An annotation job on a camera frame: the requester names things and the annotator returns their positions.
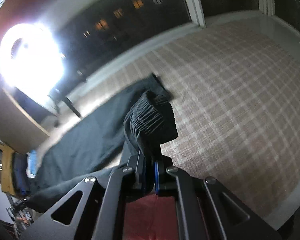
checkered bedspread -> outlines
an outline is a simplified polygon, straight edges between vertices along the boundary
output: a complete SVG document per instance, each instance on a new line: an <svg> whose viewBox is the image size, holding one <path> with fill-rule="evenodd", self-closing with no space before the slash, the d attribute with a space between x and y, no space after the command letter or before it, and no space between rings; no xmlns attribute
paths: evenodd
<svg viewBox="0 0 300 240"><path fill-rule="evenodd" d="M300 64L287 52L239 22L209 27L138 58L90 97L101 104L151 72L174 95L179 137L162 145L174 165L215 176L260 216L292 192L300 180Z"/></svg>

triangular cutout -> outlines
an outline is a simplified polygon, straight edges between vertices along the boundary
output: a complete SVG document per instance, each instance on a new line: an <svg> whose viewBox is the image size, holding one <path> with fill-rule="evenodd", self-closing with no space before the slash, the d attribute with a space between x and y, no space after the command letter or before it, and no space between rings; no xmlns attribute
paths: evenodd
<svg viewBox="0 0 300 240"><path fill-rule="evenodd" d="M224 208L228 221L236 226L242 222L249 220L250 216L239 207L226 193L222 193L220 196L220 202Z"/></svg>
<svg viewBox="0 0 300 240"><path fill-rule="evenodd" d="M70 225L82 194L82 191L74 193L62 206L52 213L51 218L62 224Z"/></svg>

white light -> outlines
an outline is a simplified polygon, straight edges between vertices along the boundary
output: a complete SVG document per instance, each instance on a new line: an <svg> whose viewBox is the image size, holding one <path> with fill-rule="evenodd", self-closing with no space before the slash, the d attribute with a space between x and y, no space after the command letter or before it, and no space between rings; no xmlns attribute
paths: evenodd
<svg viewBox="0 0 300 240"><path fill-rule="evenodd" d="M11 56L16 41L20 46ZM63 75L58 46L43 27L18 24L4 35L0 45L0 69L5 80L39 104Z"/></svg>

metal screw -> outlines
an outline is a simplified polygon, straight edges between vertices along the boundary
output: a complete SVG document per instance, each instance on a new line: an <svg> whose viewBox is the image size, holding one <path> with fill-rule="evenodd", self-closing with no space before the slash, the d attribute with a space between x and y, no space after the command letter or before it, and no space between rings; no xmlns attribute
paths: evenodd
<svg viewBox="0 0 300 240"><path fill-rule="evenodd" d="M128 171L132 171L133 168L132 167L125 167L122 171L123 172L128 172Z"/></svg>
<svg viewBox="0 0 300 240"><path fill-rule="evenodd" d="M93 176L89 176L84 179L85 183L94 183L95 181L96 181L96 178Z"/></svg>
<svg viewBox="0 0 300 240"><path fill-rule="evenodd" d="M216 181L217 180L214 177L207 177L206 178L206 183L208 183L208 184L215 184Z"/></svg>
<svg viewBox="0 0 300 240"><path fill-rule="evenodd" d="M177 167L174 167L174 166L171 166L171 167L168 167L168 168L167 168L167 171L168 171L168 172L175 173L175 172L178 171L178 168L177 168Z"/></svg>

red cloth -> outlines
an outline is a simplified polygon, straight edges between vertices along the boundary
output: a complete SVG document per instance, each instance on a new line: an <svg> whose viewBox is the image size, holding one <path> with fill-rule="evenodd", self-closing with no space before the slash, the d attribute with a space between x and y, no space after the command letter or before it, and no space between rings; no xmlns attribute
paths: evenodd
<svg viewBox="0 0 300 240"><path fill-rule="evenodd" d="M178 240L173 197L149 195L126 205L124 240Z"/></svg>

